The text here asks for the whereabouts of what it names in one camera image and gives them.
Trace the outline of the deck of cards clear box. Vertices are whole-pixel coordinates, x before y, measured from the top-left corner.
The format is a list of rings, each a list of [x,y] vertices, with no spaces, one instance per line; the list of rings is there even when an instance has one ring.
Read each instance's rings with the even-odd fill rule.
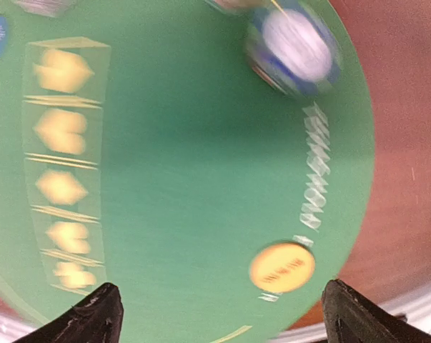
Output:
[[[14,0],[14,4],[25,12],[56,18],[73,7],[75,0]]]

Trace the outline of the orange big blind button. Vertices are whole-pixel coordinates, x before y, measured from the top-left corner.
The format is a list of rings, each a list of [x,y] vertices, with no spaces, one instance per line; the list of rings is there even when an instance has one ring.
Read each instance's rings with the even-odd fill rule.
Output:
[[[306,247],[292,242],[277,243],[252,260],[249,278],[266,292],[291,292],[311,279],[315,264],[314,255]]]

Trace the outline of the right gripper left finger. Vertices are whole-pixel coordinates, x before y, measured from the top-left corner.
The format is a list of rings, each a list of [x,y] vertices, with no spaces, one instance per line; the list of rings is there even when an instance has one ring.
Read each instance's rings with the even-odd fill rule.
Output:
[[[124,308],[118,286],[105,282],[71,309],[16,343],[118,343]]]

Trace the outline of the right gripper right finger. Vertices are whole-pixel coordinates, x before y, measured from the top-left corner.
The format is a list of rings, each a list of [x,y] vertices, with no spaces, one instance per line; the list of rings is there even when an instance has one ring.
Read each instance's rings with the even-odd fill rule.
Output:
[[[329,343],[431,343],[430,334],[388,314],[340,279],[325,286],[322,308]]]

